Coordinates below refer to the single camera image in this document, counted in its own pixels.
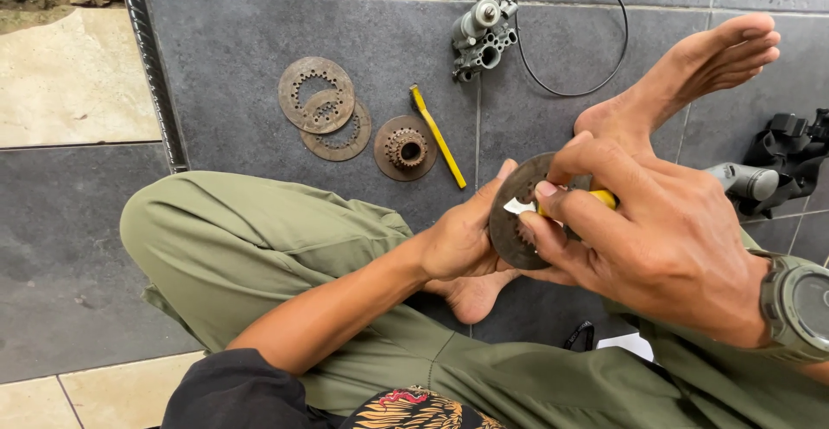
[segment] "wristwatch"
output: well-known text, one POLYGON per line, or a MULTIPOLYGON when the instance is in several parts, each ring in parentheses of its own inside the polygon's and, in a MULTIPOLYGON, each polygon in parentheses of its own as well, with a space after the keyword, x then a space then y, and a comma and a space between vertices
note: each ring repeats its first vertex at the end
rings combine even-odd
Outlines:
POLYGON ((754 351, 786 363, 829 361, 829 270, 793 256, 749 252, 772 265, 760 286, 772 344, 754 351))

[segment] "gear teeth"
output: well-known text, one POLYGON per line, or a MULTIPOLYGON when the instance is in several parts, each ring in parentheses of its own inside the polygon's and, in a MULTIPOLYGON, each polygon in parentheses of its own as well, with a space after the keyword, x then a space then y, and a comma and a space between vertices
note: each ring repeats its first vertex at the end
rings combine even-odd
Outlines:
POLYGON ((389 161, 400 170, 409 170, 420 165, 426 159, 426 138, 416 129, 401 129, 395 131, 395 135, 389 143, 389 161), (404 157, 404 146, 414 143, 420 152, 409 159, 404 157))

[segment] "green pants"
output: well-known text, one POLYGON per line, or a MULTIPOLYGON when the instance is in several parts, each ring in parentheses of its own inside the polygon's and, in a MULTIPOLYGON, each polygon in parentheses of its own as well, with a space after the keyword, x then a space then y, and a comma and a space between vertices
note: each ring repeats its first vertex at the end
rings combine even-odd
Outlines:
MULTIPOLYGON (((151 281, 143 298, 212 352, 281 302, 367 265, 411 235, 389 209, 213 172, 181 173, 142 189, 121 219, 123 243, 151 281)), ((485 344, 400 305, 301 380, 307 404, 340 415, 377 392, 419 384, 513 428, 829 421, 829 389, 797 372, 628 318, 661 366, 616 347, 575 353, 485 344)))

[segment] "foot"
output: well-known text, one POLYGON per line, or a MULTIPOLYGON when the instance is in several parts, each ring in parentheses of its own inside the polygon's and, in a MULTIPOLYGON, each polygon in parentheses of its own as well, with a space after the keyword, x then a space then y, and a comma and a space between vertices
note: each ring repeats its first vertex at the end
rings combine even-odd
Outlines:
POLYGON ((653 152, 650 134, 693 100, 730 89, 780 56, 780 34, 764 13, 730 19, 682 39, 627 91, 585 110, 576 134, 616 139, 630 154, 653 152))
POLYGON ((482 277, 459 277, 453 281, 430 281, 423 291, 444 297, 459 321, 476 324, 487 317, 501 289, 519 275, 518 271, 512 270, 482 277))

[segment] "beige tile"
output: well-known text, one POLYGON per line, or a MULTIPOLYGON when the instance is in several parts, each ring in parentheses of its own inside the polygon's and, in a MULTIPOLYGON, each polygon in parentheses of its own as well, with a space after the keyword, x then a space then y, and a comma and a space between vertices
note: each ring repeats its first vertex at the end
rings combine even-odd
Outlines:
POLYGON ((184 372, 202 352, 61 374, 85 429, 158 426, 184 372))
POLYGON ((0 427, 80 429, 55 376, 0 385, 0 427))
POLYGON ((0 36, 0 147, 160 138, 126 9, 0 36))

